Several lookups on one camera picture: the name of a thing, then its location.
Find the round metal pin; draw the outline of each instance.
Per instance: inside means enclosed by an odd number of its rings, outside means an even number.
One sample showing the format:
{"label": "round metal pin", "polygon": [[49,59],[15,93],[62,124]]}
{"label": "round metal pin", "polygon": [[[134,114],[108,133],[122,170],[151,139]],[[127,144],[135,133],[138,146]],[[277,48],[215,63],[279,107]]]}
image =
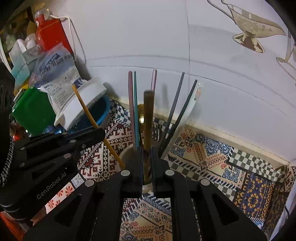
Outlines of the round metal pin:
{"label": "round metal pin", "polygon": [[168,175],[168,176],[173,176],[173,175],[175,174],[175,172],[174,172],[173,170],[171,170],[171,169],[166,170],[165,173],[166,173],[166,175]]}
{"label": "round metal pin", "polygon": [[204,185],[204,186],[209,186],[209,185],[210,185],[210,181],[209,181],[208,179],[202,179],[202,180],[200,181],[200,183],[201,183],[202,185]]}
{"label": "round metal pin", "polygon": [[87,187],[91,187],[94,184],[94,180],[92,179],[86,180],[84,184]]}
{"label": "round metal pin", "polygon": [[129,170],[123,170],[123,171],[121,171],[120,174],[121,174],[122,176],[126,177],[126,176],[128,176],[128,175],[130,174],[130,172],[129,172]]}
{"label": "round metal pin", "polygon": [[69,158],[69,157],[71,157],[71,153],[66,153],[66,154],[64,155],[64,158]]}

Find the green container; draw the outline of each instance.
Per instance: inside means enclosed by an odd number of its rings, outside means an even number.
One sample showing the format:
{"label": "green container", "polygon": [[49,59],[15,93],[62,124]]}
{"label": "green container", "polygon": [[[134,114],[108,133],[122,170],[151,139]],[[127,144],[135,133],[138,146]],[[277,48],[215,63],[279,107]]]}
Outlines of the green container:
{"label": "green container", "polygon": [[47,94],[36,88],[23,93],[12,108],[12,115],[33,136],[42,134],[48,125],[54,123],[56,116]]}

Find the white wall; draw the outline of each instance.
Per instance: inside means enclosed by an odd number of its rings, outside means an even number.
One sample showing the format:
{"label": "white wall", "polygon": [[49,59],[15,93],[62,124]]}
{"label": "white wall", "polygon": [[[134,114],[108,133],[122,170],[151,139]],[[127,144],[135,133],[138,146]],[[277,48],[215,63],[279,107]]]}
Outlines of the white wall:
{"label": "white wall", "polygon": [[[288,33],[264,0],[229,1]],[[85,53],[75,37],[81,74],[100,77],[118,97],[128,98],[128,71],[136,70],[142,101],[157,68],[155,107],[169,111],[184,71],[177,113],[196,78],[203,92],[191,120],[288,161],[296,157],[295,81],[275,60],[285,58],[287,36],[258,39],[265,53],[245,48],[232,39],[242,30],[206,0],[51,0],[48,7],[72,18]],[[63,26],[71,43],[67,22]],[[293,57],[289,62],[296,66]]]}

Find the patterned tablecloth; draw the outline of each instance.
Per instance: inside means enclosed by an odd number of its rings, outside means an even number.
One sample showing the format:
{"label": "patterned tablecloth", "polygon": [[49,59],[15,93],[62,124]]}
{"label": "patterned tablecloth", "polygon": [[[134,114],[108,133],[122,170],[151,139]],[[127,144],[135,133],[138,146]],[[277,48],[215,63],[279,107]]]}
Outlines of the patterned tablecloth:
{"label": "patterned tablecloth", "polygon": [[[106,138],[120,154],[132,144],[129,111],[111,101],[109,115],[111,121],[106,127]],[[154,119],[156,129],[163,130],[166,124]],[[185,177],[196,181],[209,179],[269,237],[296,177],[296,167],[274,170],[264,160],[187,129],[175,140],[168,158],[170,168]],[[103,143],[86,149],[78,162],[81,175],[78,174],[48,202],[47,213],[85,179],[108,179],[115,173],[115,164],[114,157]],[[143,194],[140,199],[126,199],[119,240],[171,241],[170,199],[157,199],[153,193]]]}

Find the teal chopstick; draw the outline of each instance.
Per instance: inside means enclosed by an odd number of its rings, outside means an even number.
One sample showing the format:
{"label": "teal chopstick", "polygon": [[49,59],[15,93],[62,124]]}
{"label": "teal chopstick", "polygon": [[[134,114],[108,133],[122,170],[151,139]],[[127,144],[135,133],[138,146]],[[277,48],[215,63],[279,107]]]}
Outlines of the teal chopstick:
{"label": "teal chopstick", "polygon": [[133,72],[133,109],[134,109],[134,122],[135,122],[135,142],[136,149],[140,146],[139,135],[139,117],[138,117],[138,99],[137,99],[137,77],[136,72]]}

